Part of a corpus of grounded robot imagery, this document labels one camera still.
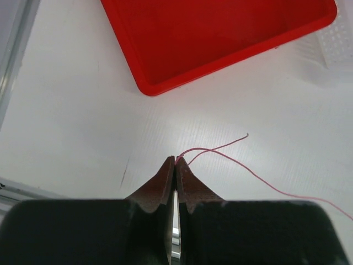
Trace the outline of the white perforated basket left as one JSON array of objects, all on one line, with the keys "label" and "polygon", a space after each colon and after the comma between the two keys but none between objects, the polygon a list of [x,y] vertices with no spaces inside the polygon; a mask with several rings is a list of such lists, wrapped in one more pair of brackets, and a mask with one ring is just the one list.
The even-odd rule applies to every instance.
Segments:
[{"label": "white perforated basket left", "polygon": [[299,55],[333,71],[352,72],[352,27],[338,14],[329,26],[297,41]]}]

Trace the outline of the red plastic tray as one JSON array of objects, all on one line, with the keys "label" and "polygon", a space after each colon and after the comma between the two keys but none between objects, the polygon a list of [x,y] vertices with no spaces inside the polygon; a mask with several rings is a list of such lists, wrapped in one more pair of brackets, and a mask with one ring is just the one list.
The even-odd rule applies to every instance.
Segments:
[{"label": "red plastic tray", "polygon": [[334,1],[102,1],[138,89],[157,96],[330,25]]}]

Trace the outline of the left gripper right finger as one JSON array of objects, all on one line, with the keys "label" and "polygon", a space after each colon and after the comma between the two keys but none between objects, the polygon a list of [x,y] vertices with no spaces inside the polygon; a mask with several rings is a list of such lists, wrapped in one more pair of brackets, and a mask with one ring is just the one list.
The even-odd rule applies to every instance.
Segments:
[{"label": "left gripper right finger", "polygon": [[348,264],[326,212],[307,200],[224,200],[175,164],[181,264]]}]

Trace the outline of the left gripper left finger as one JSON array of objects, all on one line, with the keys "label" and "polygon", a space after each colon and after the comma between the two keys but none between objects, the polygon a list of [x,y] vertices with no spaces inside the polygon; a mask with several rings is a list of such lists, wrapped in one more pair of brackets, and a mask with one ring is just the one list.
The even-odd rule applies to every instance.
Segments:
[{"label": "left gripper left finger", "polygon": [[170,264],[174,157],[124,199],[18,203],[1,223],[2,264]]}]

